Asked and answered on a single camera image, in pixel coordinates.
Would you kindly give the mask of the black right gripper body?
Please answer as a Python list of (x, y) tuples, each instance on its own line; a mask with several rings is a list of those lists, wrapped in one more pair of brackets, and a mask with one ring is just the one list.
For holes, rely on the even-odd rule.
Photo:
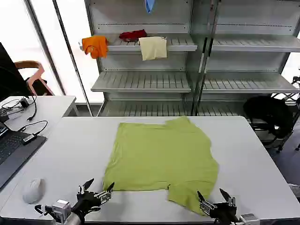
[(220, 223), (237, 223), (239, 219), (236, 217), (237, 207), (229, 205), (227, 202), (213, 204), (210, 209), (209, 216), (216, 219)]

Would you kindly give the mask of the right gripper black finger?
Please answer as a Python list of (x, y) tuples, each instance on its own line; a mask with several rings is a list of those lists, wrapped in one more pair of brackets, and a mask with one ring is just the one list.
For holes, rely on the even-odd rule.
[(199, 207), (200, 209), (208, 216), (210, 216), (210, 214), (212, 212), (214, 212), (214, 210), (217, 208), (214, 204), (208, 202), (205, 200), (205, 198), (203, 197), (203, 195), (200, 193), (199, 190), (197, 190), (197, 195), (198, 195), (198, 200), (199, 200)]
[(236, 199), (235, 197), (232, 197), (231, 195), (229, 195), (226, 191), (224, 191), (223, 189), (219, 189), (221, 195), (223, 196), (223, 198), (225, 199), (225, 202), (221, 202), (220, 205), (221, 206), (226, 206), (226, 207), (234, 207), (236, 208)]

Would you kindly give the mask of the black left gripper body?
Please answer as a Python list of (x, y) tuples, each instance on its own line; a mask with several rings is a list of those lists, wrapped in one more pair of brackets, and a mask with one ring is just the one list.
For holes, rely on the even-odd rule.
[(71, 212), (76, 214), (81, 221), (91, 212), (100, 211), (100, 199), (95, 197), (95, 192), (84, 191), (83, 194), (77, 193), (77, 203), (72, 207)]

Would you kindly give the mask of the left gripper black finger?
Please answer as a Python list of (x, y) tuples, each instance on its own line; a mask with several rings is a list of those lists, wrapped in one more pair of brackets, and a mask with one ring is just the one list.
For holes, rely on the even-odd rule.
[(104, 204), (111, 199), (113, 187), (114, 187), (114, 182), (107, 188), (107, 190), (101, 192), (98, 195), (98, 199), (100, 200), (101, 204)]
[(91, 184), (93, 183), (93, 181), (94, 181), (94, 178), (91, 179), (91, 180), (88, 180), (83, 185), (79, 186), (78, 194), (79, 195), (83, 195), (87, 191), (87, 189), (91, 186)]

